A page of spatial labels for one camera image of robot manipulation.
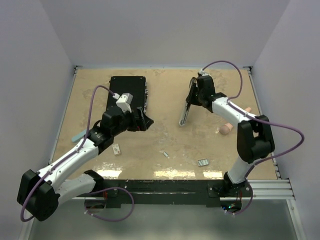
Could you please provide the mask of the silver black stapler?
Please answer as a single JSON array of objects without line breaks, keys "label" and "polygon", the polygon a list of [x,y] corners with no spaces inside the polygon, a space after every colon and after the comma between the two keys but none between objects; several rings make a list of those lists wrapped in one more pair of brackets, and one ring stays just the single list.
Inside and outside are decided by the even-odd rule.
[{"label": "silver black stapler", "polygon": [[183,108],[182,108],[182,112],[181,112],[181,115],[180,115],[180,119],[179,119],[179,122],[178,122],[178,124],[181,127],[185,126],[185,124],[186,124],[187,116],[188,116],[190,107],[191,107],[191,105],[187,104],[186,100],[185,100]]}]

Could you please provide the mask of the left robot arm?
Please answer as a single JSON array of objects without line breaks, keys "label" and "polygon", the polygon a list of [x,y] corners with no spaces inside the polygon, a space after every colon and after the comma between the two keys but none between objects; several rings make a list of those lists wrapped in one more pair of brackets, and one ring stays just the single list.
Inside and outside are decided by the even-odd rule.
[{"label": "left robot arm", "polygon": [[76,181],[67,178],[88,161],[96,158],[114,143],[114,138],[125,132],[145,132],[154,123],[142,107],[122,111],[113,106],[106,110],[74,148],[54,163],[38,170],[27,170],[21,177],[17,202],[22,206],[20,219],[27,222],[24,212],[42,222],[48,219],[63,202],[90,193],[99,196],[104,190],[103,178],[87,170]]}]

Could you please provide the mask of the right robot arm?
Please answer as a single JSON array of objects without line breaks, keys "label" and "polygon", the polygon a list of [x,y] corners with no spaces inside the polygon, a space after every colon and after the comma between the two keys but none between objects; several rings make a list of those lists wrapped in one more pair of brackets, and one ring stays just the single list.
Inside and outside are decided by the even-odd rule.
[{"label": "right robot arm", "polygon": [[186,124],[190,107],[201,106],[214,113],[237,130],[237,160],[223,176],[221,194],[235,196],[245,186],[247,176],[258,160],[266,158],[275,150],[269,119],[265,115],[254,115],[233,104],[222,92],[216,92],[213,78],[208,75],[193,77],[185,99],[179,125]]}]

